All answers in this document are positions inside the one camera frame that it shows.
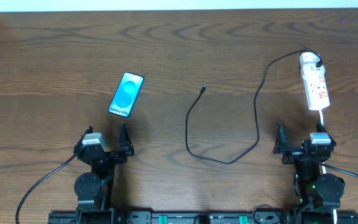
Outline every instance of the plug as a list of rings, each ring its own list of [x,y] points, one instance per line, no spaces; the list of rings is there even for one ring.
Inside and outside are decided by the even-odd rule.
[[[204,85],[204,86],[201,88],[200,93],[201,93],[201,94],[203,94],[203,93],[204,93],[204,91],[205,91],[205,89],[206,89],[206,85]]]
[[[322,61],[322,60],[320,60],[320,61],[318,61],[318,62],[316,63],[316,67],[317,67],[317,68],[321,67],[322,65],[323,65],[323,61]]]

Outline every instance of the white power strip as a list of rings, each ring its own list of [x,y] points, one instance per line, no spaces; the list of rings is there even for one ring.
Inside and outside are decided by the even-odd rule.
[[[316,63],[320,59],[311,52],[305,52],[300,56],[301,75],[305,84],[306,99],[309,110],[318,111],[329,106],[328,91],[324,74],[324,65],[317,68]]]

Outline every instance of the wood grain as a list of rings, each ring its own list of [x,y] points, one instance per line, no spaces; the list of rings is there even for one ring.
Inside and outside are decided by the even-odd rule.
[[[318,120],[308,111],[296,56],[269,71],[257,99],[260,143],[224,166],[185,150],[233,159],[256,139],[252,100],[266,66],[304,47],[321,54],[331,106],[325,123],[338,146],[329,163],[358,173],[358,9],[0,13],[0,223],[13,223],[25,192],[67,160],[87,125],[115,149],[128,123],[135,156],[117,168],[112,201],[153,210],[291,207],[293,167],[272,154],[283,122],[295,144]],[[125,71],[145,77],[130,118],[107,112]],[[38,186],[22,223],[74,210],[73,161]],[[358,212],[358,180],[341,210]]]

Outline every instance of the green connector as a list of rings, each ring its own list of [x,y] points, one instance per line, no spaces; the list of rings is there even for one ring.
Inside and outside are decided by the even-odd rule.
[[[167,224],[168,223],[167,222],[168,218],[166,215],[160,215],[158,220],[159,220],[159,224]]]
[[[240,216],[240,224],[248,224],[248,217],[246,216]]]

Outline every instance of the phone screen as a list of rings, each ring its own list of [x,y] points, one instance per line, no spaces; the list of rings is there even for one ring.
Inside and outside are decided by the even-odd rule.
[[[143,81],[143,76],[129,72],[124,73],[116,94],[111,101],[109,112],[125,118],[129,117],[135,105],[137,95],[142,88]]]

